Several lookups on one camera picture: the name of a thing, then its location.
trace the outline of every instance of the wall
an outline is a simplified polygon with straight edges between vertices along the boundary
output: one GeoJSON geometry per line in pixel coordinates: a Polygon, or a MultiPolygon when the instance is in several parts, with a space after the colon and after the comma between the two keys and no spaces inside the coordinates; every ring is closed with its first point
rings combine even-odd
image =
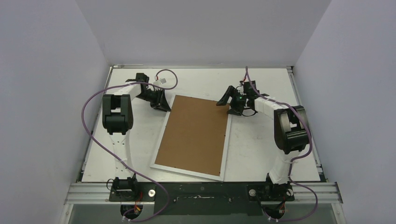
{"type": "Polygon", "coordinates": [[[0,30],[0,223],[54,224],[88,143],[81,107],[108,65],[73,0],[1,1],[0,30]]]}
{"type": "Polygon", "coordinates": [[[111,64],[294,65],[331,0],[76,0],[111,64]]]}
{"type": "Polygon", "coordinates": [[[333,0],[294,72],[348,223],[396,215],[396,1],[333,0]]]}

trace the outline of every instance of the purple cable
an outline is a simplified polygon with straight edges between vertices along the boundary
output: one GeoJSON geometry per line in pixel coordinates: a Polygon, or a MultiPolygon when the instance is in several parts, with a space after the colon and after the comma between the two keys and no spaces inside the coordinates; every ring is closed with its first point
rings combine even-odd
{"type": "MultiPolygon", "coordinates": [[[[164,88],[164,87],[156,86],[156,85],[154,85],[154,84],[145,83],[145,82],[134,82],[134,83],[124,84],[124,85],[117,85],[117,86],[108,87],[108,88],[105,88],[105,89],[103,89],[103,90],[101,90],[101,91],[96,92],[96,93],[93,94],[91,97],[89,97],[89,99],[84,103],[83,109],[82,109],[82,111],[81,111],[81,121],[83,122],[84,129],[85,129],[85,131],[87,132],[87,134],[89,135],[89,137],[90,137],[94,142],[96,142],[96,144],[98,144],[102,149],[104,149],[106,152],[108,152],[108,153],[109,153],[110,155],[112,155],[114,158],[116,158],[117,160],[119,160],[120,163],[121,163],[122,165],[124,165],[127,169],[129,169],[130,171],[134,172],[135,174],[137,174],[137,175],[139,175],[139,176],[141,176],[141,177],[143,177],[143,178],[145,178],[145,179],[147,179],[147,180],[149,180],[149,181],[155,183],[158,187],[160,187],[162,190],[165,191],[165,194],[166,194],[168,200],[167,200],[167,202],[166,202],[166,204],[165,204],[164,207],[162,207],[158,212],[154,213],[152,216],[149,216],[148,218],[145,218],[145,219],[142,219],[142,220],[138,220],[138,221],[131,220],[132,222],[142,222],[142,221],[146,221],[146,220],[149,220],[149,219],[153,218],[154,216],[158,215],[159,213],[161,213],[161,212],[168,206],[168,204],[169,204],[169,201],[170,201],[169,193],[168,193],[168,191],[165,189],[165,187],[162,186],[160,183],[158,183],[158,182],[156,182],[155,180],[153,180],[153,179],[151,179],[151,178],[149,178],[149,177],[147,177],[147,176],[145,176],[145,175],[143,175],[143,174],[137,172],[136,170],[133,170],[132,168],[130,168],[126,163],[124,163],[124,161],[122,161],[122,159],[121,159],[119,156],[117,156],[116,154],[114,154],[113,152],[111,152],[109,149],[107,149],[105,146],[103,146],[98,140],[96,140],[96,138],[91,134],[91,132],[88,130],[88,127],[86,126],[86,123],[85,123],[85,120],[84,120],[84,111],[85,111],[85,108],[86,108],[87,104],[89,103],[89,101],[91,101],[95,96],[99,95],[100,93],[105,92],[105,91],[110,90],[110,89],[115,89],[115,88],[125,87],[125,86],[129,86],[129,85],[135,85],[135,84],[151,85],[151,86],[153,86],[153,87],[156,87],[156,88],[159,88],[159,89],[163,89],[163,90],[172,90],[172,89],[174,89],[174,88],[177,86],[177,84],[178,84],[177,75],[176,75],[172,70],[169,70],[169,69],[162,69],[162,70],[158,71],[156,75],[158,75],[158,74],[161,73],[162,71],[170,71],[170,72],[172,72],[173,75],[175,75],[176,83],[175,83],[175,85],[174,85],[173,87],[164,88]]],[[[132,210],[133,210],[133,209],[130,209],[130,210],[126,211],[126,212],[123,214],[123,216],[125,216],[126,214],[128,214],[128,213],[129,213],[130,211],[132,211],[132,210]]]]}
{"type": "MultiPolygon", "coordinates": [[[[298,120],[300,121],[300,123],[303,125],[304,129],[305,129],[306,132],[307,132],[308,141],[309,141],[309,150],[308,150],[308,152],[305,153],[304,155],[301,155],[301,156],[297,156],[297,157],[292,158],[292,159],[290,160],[290,162],[293,162],[294,160],[298,160],[298,159],[302,159],[302,158],[307,157],[307,156],[312,152],[312,135],[311,135],[311,132],[310,132],[310,130],[309,130],[307,124],[304,122],[303,118],[302,118],[302,117],[297,113],[297,111],[296,111],[292,106],[290,106],[289,104],[287,104],[287,103],[282,103],[282,102],[278,102],[278,101],[276,101],[276,100],[269,99],[269,98],[267,98],[267,97],[261,95],[261,94],[257,91],[257,89],[253,86],[253,83],[252,83],[252,81],[250,80],[250,76],[249,76],[249,73],[248,73],[248,67],[247,67],[247,66],[246,66],[246,74],[245,74],[245,77],[247,77],[247,79],[249,80],[250,86],[252,87],[252,89],[255,91],[255,93],[256,93],[257,95],[259,95],[261,98],[263,98],[263,99],[265,99],[265,100],[269,100],[269,101],[274,102],[274,103],[277,103],[277,104],[279,104],[279,105],[287,106],[287,107],[293,112],[293,114],[298,118],[298,120]]],[[[312,210],[310,213],[306,214],[306,215],[303,216],[303,217],[294,218],[294,219],[281,219],[281,220],[278,220],[279,222],[292,222],[292,221],[300,221],[300,220],[303,220],[303,219],[308,218],[309,216],[311,216],[311,215],[316,211],[316,209],[318,208],[318,195],[317,195],[311,188],[309,188],[309,187],[307,187],[307,186],[305,186],[305,185],[302,185],[302,184],[300,184],[300,183],[297,183],[297,182],[295,182],[294,180],[291,179],[290,174],[291,174],[291,168],[292,168],[292,167],[293,167],[293,163],[290,164],[289,173],[288,173],[290,182],[293,183],[293,184],[295,184],[295,185],[297,185],[297,186],[300,186],[300,187],[303,187],[303,188],[305,188],[305,189],[308,189],[310,192],[312,192],[312,193],[314,194],[314,196],[315,196],[315,206],[314,206],[313,210],[312,210]]]]}

